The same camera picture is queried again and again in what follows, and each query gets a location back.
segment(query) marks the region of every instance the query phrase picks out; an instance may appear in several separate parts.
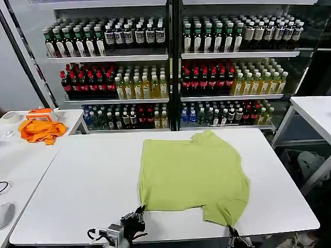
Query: bottle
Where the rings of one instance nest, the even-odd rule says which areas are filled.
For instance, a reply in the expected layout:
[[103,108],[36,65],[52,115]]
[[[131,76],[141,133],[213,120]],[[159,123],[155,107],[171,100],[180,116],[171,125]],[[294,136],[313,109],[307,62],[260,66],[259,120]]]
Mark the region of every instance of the bottle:
[[259,25],[255,28],[253,36],[253,49],[260,49],[261,40],[264,33],[264,22],[259,22]]
[[191,50],[191,24],[185,23],[184,53],[189,53],[190,50]]
[[201,23],[196,23],[195,32],[193,36],[193,47],[195,53],[198,53],[200,51],[200,46],[201,46]]
[[250,85],[249,95],[257,95],[258,94],[260,77],[261,77],[261,74],[259,72],[256,72],[255,77],[252,80],[251,85]]
[[210,45],[212,44],[212,24],[211,23],[206,23],[206,30],[205,30],[205,35],[204,35],[204,52],[209,53],[210,51]]
[[261,112],[260,114],[258,115],[258,117],[256,118],[255,120],[255,125],[262,125],[264,123],[264,118],[265,118],[265,115],[266,115],[266,108],[265,107],[262,107],[261,108]]
[[230,51],[231,43],[232,43],[232,28],[233,23],[228,23],[227,34],[225,35],[225,43],[224,43],[224,52],[228,53]]
[[244,24],[242,22],[239,22],[237,25],[237,30],[236,30],[236,35],[234,37],[234,47],[233,47],[233,52],[239,52],[240,46],[242,44],[242,39],[243,39],[243,27]]
[[55,35],[55,43],[58,49],[58,56],[60,57],[67,57],[67,47],[64,44],[64,41],[61,37],[60,31],[58,28],[53,29],[53,34]]
[[249,50],[252,48],[254,32],[255,32],[254,22],[250,22],[249,25],[245,28],[245,35],[244,35],[245,50]]
[[242,83],[243,83],[243,76],[244,75],[241,72],[238,73],[237,79],[235,80],[231,88],[232,95],[234,96],[240,95],[240,90],[242,88]]
[[47,55],[50,58],[56,58],[56,50],[58,51],[58,48],[56,46],[56,43],[53,43],[53,40],[51,39],[50,31],[47,28],[45,28],[42,30],[42,32],[45,37],[45,45],[48,50]]
[[147,76],[143,76],[143,94],[144,94],[144,99],[149,99],[151,98],[151,90],[150,90],[150,86],[149,86],[149,81],[147,80]]
[[243,117],[243,108],[240,107],[236,110],[235,116],[234,116],[234,122],[240,123],[241,119]]
[[245,81],[243,82],[242,88],[240,89],[240,94],[241,95],[249,95],[249,89],[250,89],[250,86],[251,86],[252,75],[253,74],[251,72],[248,72],[246,74]]
[[272,125],[273,112],[275,111],[274,107],[270,107],[267,114],[264,116],[263,125]]
[[227,119],[228,119],[228,109],[224,108],[223,109],[223,113],[222,113],[222,117],[221,117],[221,125],[225,125],[227,123]]
[[284,34],[284,22],[280,22],[279,25],[275,28],[275,33],[273,37],[273,42],[274,42],[274,49],[279,49],[279,45],[281,42],[281,39]]

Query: refrigerator shelf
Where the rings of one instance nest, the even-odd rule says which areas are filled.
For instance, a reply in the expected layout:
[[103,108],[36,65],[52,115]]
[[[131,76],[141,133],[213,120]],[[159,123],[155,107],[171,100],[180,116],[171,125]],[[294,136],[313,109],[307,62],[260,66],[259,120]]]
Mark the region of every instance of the refrigerator shelf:
[[228,101],[228,100],[246,100],[246,99],[280,99],[284,94],[273,95],[244,95],[244,96],[215,96],[215,97],[181,97],[182,102],[196,101]]
[[296,57],[300,51],[259,51],[237,53],[183,53],[182,59],[211,59],[211,58],[281,58]]

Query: white object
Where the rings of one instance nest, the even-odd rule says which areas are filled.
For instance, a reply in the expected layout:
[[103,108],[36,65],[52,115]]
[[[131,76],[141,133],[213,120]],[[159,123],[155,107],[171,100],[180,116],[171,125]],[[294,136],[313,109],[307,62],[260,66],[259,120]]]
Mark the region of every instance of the white object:
[[[10,243],[89,244],[88,229],[118,224],[123,215],[140,205],[138,177],[144,140],[189,140],[198,132],[66,138],[13,231]],[[243,171],[250,179],[249,202],[235,225],[241,235],[319,228],[318,220],[260,130],[229,128],[213,132],[239,152]],[[89,156],[82,151],[98,151],[107,156]],[[147,211],[144,219],[148,235],[136,242],[228,237],[226,227],[203,221],[200,208]]]

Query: table leg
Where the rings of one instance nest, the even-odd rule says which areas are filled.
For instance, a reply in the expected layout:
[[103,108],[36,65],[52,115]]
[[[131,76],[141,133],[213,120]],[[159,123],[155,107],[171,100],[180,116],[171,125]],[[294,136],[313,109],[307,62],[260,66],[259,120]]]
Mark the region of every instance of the table leg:
[[294,232],[286,232],[283,234],[274,234],[268,238],[259,248],[276,248],[282,244],[286,239],[292,237]]
[[294,110],[294,107],[291,105],[288,112],[286,113],[283,121],[281,122],[277,132],[276,132],[276,135],[275,137],[273,138],[272,142],[271,142],[271,146],[273,149],[276,148],[277,146],[277,142],[280,138],[280,136],[282,135],[282,133],[284,133],[284,131],[288,128],[290,122],[291,122],[291,119],[292,117],[294,116],[295,114],[295,110]]
[[325,173],[331,170],[331,156],[321,165],[320,168],[307,180],[307,182],[301,187],[300,191],[303,195],[306,195],[313,188],[317,180],[319,180]]

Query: yellow juice bottle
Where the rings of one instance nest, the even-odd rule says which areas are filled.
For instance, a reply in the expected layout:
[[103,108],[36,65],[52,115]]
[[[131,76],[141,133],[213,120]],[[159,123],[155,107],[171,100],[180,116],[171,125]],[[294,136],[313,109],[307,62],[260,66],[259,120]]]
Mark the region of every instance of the yellow juice bottle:
[[252,76],[253,74],[251,72],[248,72],[246,74],[246,78],[242,83],[242,88],[240,89],[240,95],[248,95],[249,94],[249,89],[250,85],[252,82]]
[[259,72],[255,73],[255,77],[250,84],[249,95],[258,94],[260,79],[261,79],[261,74]]

